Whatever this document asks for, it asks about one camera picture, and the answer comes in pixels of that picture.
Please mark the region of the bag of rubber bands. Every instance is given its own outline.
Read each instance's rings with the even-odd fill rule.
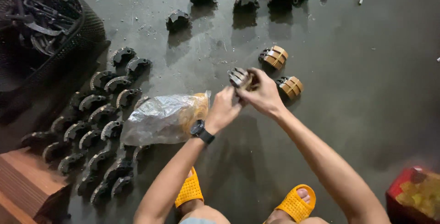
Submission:
[[[125,121],[120,140],[130,146],[186,142],[193,123],[206,119],[210,97],[211,91],[147,98]]]

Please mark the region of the yellow sandal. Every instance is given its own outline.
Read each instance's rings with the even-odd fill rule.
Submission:
[[[195,172],[194,167],[191,168],[191,172],[192,175],[185,179],[184,185],[180,189],[176,201],[174,201],[176,208],[189,200],[201,199],[203,202],[205,201],[203,199],[203,195],[201,194],[197,173]]]
[[[298,195],[298,189],[306,189],[308,195],[310,196],[310,203],[307,204],[301,197]],[[296,223],[300,223],[301,221],[308,218],[312,210],[315,208],[316,204],[316,195],[311,187],[300,184],[293,188],[289,194],[287,194],[286,198],[284,198],[283,202],[276,207],[276,210],[283,210],[288,213]]]

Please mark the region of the gray floor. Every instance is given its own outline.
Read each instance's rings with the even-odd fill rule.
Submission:
[[[325,6],[309,0],[291,19],[274,22],[268,0],[260,0],[258,25],[244,30],[232,28],[234,0],[218,0],[213,11],[194,9],[189,0],[85,1],[105,19],[113,51],[128,46],[153,61],[142,84],[149,96],[215,94],[228,84],[228,69],[259,67],[261,50],[277,44],[289,60],[273,77],[294,75],[305,86],[289,109],[360,173],[382,203],[403,167],[440,167],[440,0],[364,0],[361,6],[359,0],[328,0]],[[168,40],[164,18],[174,9],[194,18],[188,40]],[[104,210],[73,196],[72,223],[132,222],[143,194],[178,149],[153,148],[129,197]],[[317,194],[312,216],[346,222],[287,135],[250,107],[195,167],[206,203],[232,223],[262,223],[300,183]],[[173,219],[171,214],[167,222]]]

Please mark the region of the foot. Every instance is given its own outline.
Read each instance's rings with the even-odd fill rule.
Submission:
[[[298,189],[297,193],[303,201],[305,201],[307,204],[310,203],[310,196],[308,195],[308,191],[306,189]],[[279,219],[294,221],[288,213],[284,212],[284,210],[274,210],[272,211],[272,214],[269,215],[269,217],[267,218],[266,224],[270,224],[272,221]]]
[[[187,178],[189,178],[190,176],[192,176],[192,171],[190,171],[188,173]],[[177,208],[177,210],[182,214],[182,216],[185,216],[186,214],[204,206],[205,204],[203,203],[203,201],[201,199],[194,199],[194,200],[189,200],[185,203],[183,203],[182,205],[179,206],[179,208]]]

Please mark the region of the wristwatch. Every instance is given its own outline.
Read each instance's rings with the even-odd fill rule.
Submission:
[[[215,139],[215,136],[210,134],[205,129],[205,120],[197,120],[191,127],[190,133],[193,137],[199,137],[206,144],[211,144],[211,142]]]

